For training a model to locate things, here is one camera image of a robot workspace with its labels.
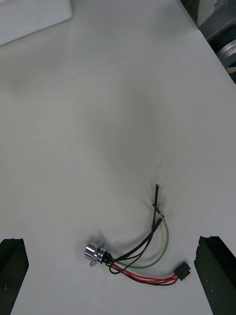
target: yellow-green wire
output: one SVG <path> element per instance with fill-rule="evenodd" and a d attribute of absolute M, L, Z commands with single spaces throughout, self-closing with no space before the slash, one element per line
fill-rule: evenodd
<path fill-rule="evenodd" d="M 129 268 L 134 268 L 134 269 L 146 269 L 146 268 L 149 268 L 149 267 L 152 267 L 154 266 L 156 263 L 158 263 L 161 258 L 164 256 L 166 250 L 167 250 L 167 247 L 168 247 L 168 244 L 169 244 L 169 231 L 168 231 L 168 227 L 167 227 L 167 224 L 166 224 L 166 221 L 165 219 L 163 218 L 163 216 L 161 215 L 161 213 L 159 213 L 161 219 L 162 219 L 162 222 L 164 224 L 164 227 L 165 227 L 165 231 L 166 231 L 166 243 L 165 243 L 165 246 L 163 248 L 163 251 L 161 252 L 160 256 L 154 261 L 152 262 L 151 264 L 148 264 L 148 265 L 145 265 L 145 266 L 130 266 Z M 117 264 L 119 265 L 122 265 L 124 267 L 127 266 L 127 264 L 124 264 L 123 262 L 120 262 L 118 261 Z"/>

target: wire harness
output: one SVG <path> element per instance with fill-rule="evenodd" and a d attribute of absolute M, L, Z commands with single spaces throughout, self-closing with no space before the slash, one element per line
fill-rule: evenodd
<path fill-rule="evenodd" d="M 86 251 L 85 251 L 86 258 L 90 259 L 92 262 L 97 261 L 99 263 L 105 263 L 106 266 L 109 267 L 109 271 L 114 275 L 123 274 L 126 277 L 128 277 L 128 278 L 130 278 L 136 282 L 143 283 L 143 284 L 149 284 L 149 285 L 155 285 L 155 286 L 167 286 L 167 285 L 175 284 L 178 279 L 180 279 L 181 281 L 183 279 L 185 279 L 190 274 L 190 267 L 185 262 L 182 263 L 182 265 L 180 265 L 178 268 L 175 269 L 174 274 L 171 277 L 163 278 L 163 279 L 143 277 L 143 276 L 136 275 L 136 274 L 127 270 L 128 268 L 146 269 L 146 268 L 152 267 L 161 260 L 161 258 L 164 256 L 164 254 L 167 250 L 167 247 L 169 244 L 169 231 L 168 231 L 166 221 L 164 219 L 164 215 L 161 214 L 161 212 L 159 211 L 159 209 L 157 207 L 158 193 L 159 193 L 159 185 L 156 185 L 155 198 L 154 198 L 154 203 L 153 203 L 154 212 L 153 212 L 151 231 L 150 231 L 149 235 L 138 246 L 136 246 L 134 249 L 130 250 L 126 254 L 121 255 L 118 258 L 113 258 L 110 253 L 108 253 L 104 249 L 102 249 L 102 251 L 103 251 L 102 252 L 102 258 L 101 257 L 98 258 L 97 251 L 100 250 L 100 248 L 96 247 L 96 251 L 91 250 L 91 252 L 88 252 L 89 249 L 93 248 L 93 245 L 89 244 L 86 247 Z M 148 265 L 143 265 L 143 266 L 134 265 L 145 253 L 146 249 L 148 248 L 148 246 L 152 240 L 152 237 L 153 237 L 155 231 L 158 229 L 158 227 L 160 226 L 161 223 L 163 223 L 163 225 L 164 225 L 165 232 L 166 232 L 166 238 L 165 238 L 165 244 L 164 244 L 164 247 L 162 249 L 160 256 L 155 261 L 153 261 L 152 263 L 150 263 Z M 142 246 L 144 246 L 144 248 L 140 251 L 140 253 L 133 255 Z M 130 259 L 134 259 L 134 260 L 128 264 L 125 263 L 126 260 L 130 260 Z"/>

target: white surface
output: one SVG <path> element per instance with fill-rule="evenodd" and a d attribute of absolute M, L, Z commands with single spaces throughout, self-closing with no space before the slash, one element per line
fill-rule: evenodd
<path fill-rule="evenodd" d="M 71 16 L 70 0 L 0 0 L 0 45 Z"/>
<path fill-rule="evenodd" d="M 193 261 L 200 235 L 236 254 L 235 86 L 178 2 L 74 9 L 0 48 L 0 238 L 29 257 L 12 315 L 211 314 Z M 122 253 L 146 235 L 156 180 L 170 247 L 142 274 L 187 260 L 191 276 L 153 288 L 90 268 L 88 241 Z"/>

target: red wire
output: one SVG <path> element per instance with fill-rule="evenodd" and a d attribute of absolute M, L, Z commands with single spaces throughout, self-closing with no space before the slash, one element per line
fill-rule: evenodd
<path fill-rule="evenodd" d="M 117 270 L 122 270 L 121 267 L 113 264 L 112 265 L 115 269 Z M 128 271 L 128 270 L 124 270 L 124 273 L 129 275 L 130 277 L 138 280 L 138 281 L 142 281 L 144 283 L 157 283 L 157 282 L 171 282 L 171 281 L 174 281 L 174 280 L 177 280 L 177 276 L 176 275 L 173 275 L 172 277 L 168 277 L 168 278 L 164 278 L 164 279 L 159 279 L 159 278 L 148 278 L 148 277 L 143 277 L 143 276 L 138 276 L 138 275 L 135 275 L 133 274 L 132 272 Z"/>

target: metal connector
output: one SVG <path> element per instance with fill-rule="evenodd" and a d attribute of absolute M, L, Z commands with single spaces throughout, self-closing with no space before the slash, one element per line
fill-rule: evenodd
<path fill-rule="evenodd" d="M 97 263 L 102 263 L 102 258 L 105 253 L 105 250 L 102 244 L 100 246 L 95 246 L 93 244 L 88 244 L 85 249 L 85 257 L 90 260 L 90 267 L 94 267 Z"/>

